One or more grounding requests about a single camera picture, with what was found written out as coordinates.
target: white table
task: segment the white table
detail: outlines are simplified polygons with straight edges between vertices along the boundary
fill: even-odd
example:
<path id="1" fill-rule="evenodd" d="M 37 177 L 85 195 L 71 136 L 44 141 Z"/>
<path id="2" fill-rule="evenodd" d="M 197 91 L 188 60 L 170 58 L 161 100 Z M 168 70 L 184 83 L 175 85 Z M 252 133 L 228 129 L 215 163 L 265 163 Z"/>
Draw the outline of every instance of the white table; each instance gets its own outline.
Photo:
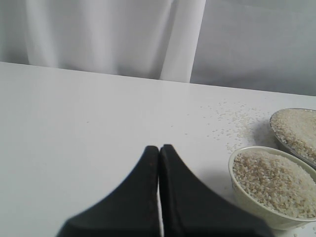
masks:
<path id="1" fill-rule="evenodd" d="M 233 201 L 227 162 L 274 146 L 271 114 L 316 98 L 0 63 L 0 236 L 55 236 L 112 191 L 146 145 L 173 144 Z M 313 227 L 276 236 L 313 236 Z"/>

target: bowl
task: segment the bowl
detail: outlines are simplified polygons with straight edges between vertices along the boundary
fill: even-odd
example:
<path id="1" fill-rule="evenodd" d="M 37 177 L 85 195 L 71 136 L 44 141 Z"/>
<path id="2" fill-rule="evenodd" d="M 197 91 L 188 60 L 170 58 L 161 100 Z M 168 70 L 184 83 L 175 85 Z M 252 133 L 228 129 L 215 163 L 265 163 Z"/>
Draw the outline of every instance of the bowl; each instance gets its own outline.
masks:
<path id="1" fill-rule="evenodd" d="M 302 108 L 288 108 L 286 110 L 305 110 L 305 111 L 314 111 L 316 112 L 316 110 L 309 110 L 309 109 L 302 109 Z M 297 153 L 293 148 L 291 148 L 290 145 L 288 145 L 287 143 L 283 142 L 281 138 L 279 138 L 275 132 L 275 130 L 273 129 L 273 126 L 271 125 L 271 121 L 272 121 L 272 118 L 275 114 L 277 114 L 278 112 L 280 112 L 282 110 L 279 110 L 279 111 L 276 111 L 270 118 L 270 128 L 274 134 L 274 137 L 276 139 L 276 145 L 277 147 L 284 151 L 284 152 L 287 152 L 289 154 L 292 154 L 294 155 L 295 157 L 301 159 L 302 161 L 304 161 L 305 163 L 307 163 L 309 166 L 311 166 L 313 169 L 316 170 L 316 165 L 314 163 L 312 163 L 311 161 L 309 161 L 305 156 L 302 156 L 300 155 L 299 153 Z"/>
<path id="2" fill-rule="evenodd" d="M 279 156 L 288 158 L 289 160 L 301 166 L 307 173 L 310 174 L 311 178 L 314 181 L 316 181 L 316 171 L 313 168 L 311 168 L 309 165 L 307 165 L 305 162 L 296 158 L 295 156 L 292 156 L 286 152 L 269 148 L 269 147 L 261 147 L 261 146 L 244 147 L 244 148 L 234 151 L 228 162 L 228 169 L 229 169 L 229 174 L 232 179 L 233 192 L 234 192 L 234 196 L 235 196 L 238 206 L 241 209 L 265 220 L 270 228 L 276 229 L 276 230 L 291 230 L 291 229 L 303 226 L 307 223 L 316 221 L 316 217 L 307 218 L 307 219 L 294 218 L 294 217 L 281 214 L 275 210 L 269 209 L 268 207 L 265 207 L 264 205 L 257 202 L 240 186 L 240 184 L 238 183 L 237 179 L 235 178 L 233 174 L 233 165 L 234 165 L 235 157 L 240 152 L 246 151 L 246 150 L 247 151 L 266 151 L 273 155 L 279 155 Z"/>

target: black object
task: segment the black object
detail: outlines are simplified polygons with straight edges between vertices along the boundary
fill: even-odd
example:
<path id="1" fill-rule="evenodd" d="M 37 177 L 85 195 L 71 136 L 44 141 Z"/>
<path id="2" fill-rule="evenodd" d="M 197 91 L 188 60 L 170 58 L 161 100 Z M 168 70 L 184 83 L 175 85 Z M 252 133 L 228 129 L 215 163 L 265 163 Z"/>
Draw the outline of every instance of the black object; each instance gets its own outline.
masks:
<path id="1" fill-rule="evenodd" d="M 58 237 L 159 237 L 157 147 L 149 146 L 105 199 L 69 219 Z"/>
<path id="2" fill-rule="evenodd" d="M 171 145 L 149 146 L 105 199 L 69 219 L 57 237 L 158 237 L 157 184 L 165 237 L 273 237 L 261 219 L 204 185 Z"/>
<path id="3" fill-rule="evenodd" d="M 264 221 L 203 184 L 171 145 L 160 151 L 159 191 L 165 237 L 273 237 Z"/>

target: white backdrop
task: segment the white backdrop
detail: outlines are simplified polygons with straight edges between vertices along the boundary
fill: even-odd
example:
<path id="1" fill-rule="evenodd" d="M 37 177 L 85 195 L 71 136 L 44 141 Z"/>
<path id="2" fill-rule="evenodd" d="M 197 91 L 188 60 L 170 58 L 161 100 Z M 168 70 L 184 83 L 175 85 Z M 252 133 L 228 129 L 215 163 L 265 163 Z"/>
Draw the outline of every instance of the white backdrop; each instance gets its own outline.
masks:
<path id="1" fill-rule="evenodd" d="M 1 0 L 0 61 L 316 95 L 315 0 Z"/>

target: rice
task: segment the rice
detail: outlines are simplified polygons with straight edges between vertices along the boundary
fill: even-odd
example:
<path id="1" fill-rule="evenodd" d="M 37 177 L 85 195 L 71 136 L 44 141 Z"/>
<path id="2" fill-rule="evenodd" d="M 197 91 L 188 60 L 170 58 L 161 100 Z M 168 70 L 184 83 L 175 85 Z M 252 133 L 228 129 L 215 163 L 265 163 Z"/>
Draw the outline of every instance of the rice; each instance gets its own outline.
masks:
<path id="1" fill-rule="evenodd" d="M 316 165 L 316 112 L 285 109 L 271 118 L 271 127 L 282 142 Z"/>
<path id="2" fill-rule="evenodd" d="M 235 157 L 233 173 L 241 187 L 267 208 L 290 217 L 316 217 L 316 184 L 289 159 L 245 151 Z"/>

